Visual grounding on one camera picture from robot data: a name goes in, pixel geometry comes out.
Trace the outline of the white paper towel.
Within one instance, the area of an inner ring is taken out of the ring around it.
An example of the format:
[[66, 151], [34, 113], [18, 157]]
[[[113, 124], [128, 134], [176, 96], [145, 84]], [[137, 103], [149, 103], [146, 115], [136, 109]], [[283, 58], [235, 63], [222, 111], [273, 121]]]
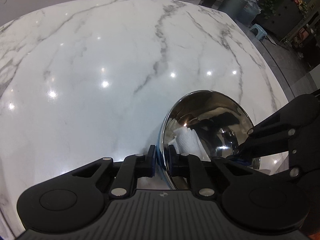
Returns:
[[185, 126], [175, 129], [174, 138], [168, 144], [174, 146], [177, 154], [192, 154], [198, 156], [201, 161], [210, 161], [194, 129]]

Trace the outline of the blue stainless steel bowl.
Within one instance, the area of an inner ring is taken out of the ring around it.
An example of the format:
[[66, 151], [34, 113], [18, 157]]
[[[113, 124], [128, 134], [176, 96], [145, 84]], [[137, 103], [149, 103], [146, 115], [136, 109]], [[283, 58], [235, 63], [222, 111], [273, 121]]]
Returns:
[[178, 189], [178, 184], [169, 172], [168, 143], [183, 126], [196, 131], [211, 159], [231, 155], [254, 124], [235, 100], [220, 92], [196, 90], [180, 98], [165, 116], [157, 143], [161, 176], [170, 189]]

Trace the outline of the light blue plastic stool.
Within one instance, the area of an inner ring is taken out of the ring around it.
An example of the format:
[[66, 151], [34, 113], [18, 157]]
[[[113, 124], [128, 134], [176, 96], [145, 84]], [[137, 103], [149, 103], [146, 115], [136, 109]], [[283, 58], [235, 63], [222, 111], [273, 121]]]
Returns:
[[267, 32], [264, 30], [263, 27], [261, 27], [258, 24], [254, 24], [252, 27], [250, 27], [249, 31], [255, 34], [255, 37], [257, 40], [262, 41], [264, 38], [268, 36]]

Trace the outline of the dark cabinet with vines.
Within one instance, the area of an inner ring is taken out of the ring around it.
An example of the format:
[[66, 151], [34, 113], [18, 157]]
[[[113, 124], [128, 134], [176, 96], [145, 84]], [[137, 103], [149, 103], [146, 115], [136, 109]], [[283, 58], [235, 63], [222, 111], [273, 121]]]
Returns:
[[277, 39], [283, 39], [306, 15], [303, 0], [259, 0], [260, 14], [256, 22], [271, 32]]

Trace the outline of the blue water jug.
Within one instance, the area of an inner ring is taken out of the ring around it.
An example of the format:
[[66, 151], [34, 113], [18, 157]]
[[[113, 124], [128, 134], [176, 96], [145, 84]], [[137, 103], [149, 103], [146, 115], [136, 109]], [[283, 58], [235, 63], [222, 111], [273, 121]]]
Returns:
[[260, 12], [261, 9], [257, 0], [247, 0], [247, 4], [238, 16], [238, 21], [243, 25], [249, 26]]

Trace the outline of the grey trash bin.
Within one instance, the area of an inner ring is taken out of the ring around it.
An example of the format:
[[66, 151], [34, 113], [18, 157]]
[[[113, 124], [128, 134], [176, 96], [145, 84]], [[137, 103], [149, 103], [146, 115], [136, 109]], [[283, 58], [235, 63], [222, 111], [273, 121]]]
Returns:
[[240, 12], [247, 4], [247, 0], [223, 0], [218, 7], [218, 11], [226, 13], [233, 20], [237, 18]]

